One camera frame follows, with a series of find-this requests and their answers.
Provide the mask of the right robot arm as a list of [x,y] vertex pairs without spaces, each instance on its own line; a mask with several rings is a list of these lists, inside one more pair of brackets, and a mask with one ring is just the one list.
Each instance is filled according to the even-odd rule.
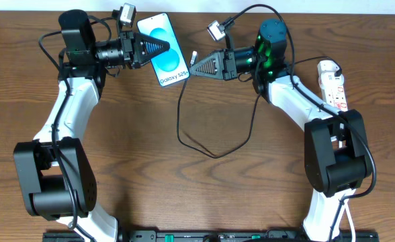
[[281,17],[265,20],[255,44],[235,48],[230,37],[234,18],[212,22],[208,31],[226,48],[198,61],[189,71],[198,77],[229,81],[249,73],[260,97],[283,110],[304,131],[304,166],[313,187],[310,210],[302,228],[311,241],[340,238],[339,224],[350,199],[368,195],[376,185],[376,164],[367,145],[362,115],[332,106],[295,76],[296,63],[285,61],[292,36]]

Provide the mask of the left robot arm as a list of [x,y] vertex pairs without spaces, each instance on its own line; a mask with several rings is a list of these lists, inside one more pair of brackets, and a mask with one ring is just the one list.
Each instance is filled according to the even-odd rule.
[[112,12],[117,37],[96,39],[93,25],[106,24],[87,12],[62,13],[58,22],[65,46],[52,63],[58,71],[58,96],[42,129],[29,142],[17,143],[13,159],[24,206],[68,227],[55,241],[127,241],[119,220],[97,199],[97,181],[81,143],[112,69],[139,69],[168,51],[168,42],[134,32],[136,8]]

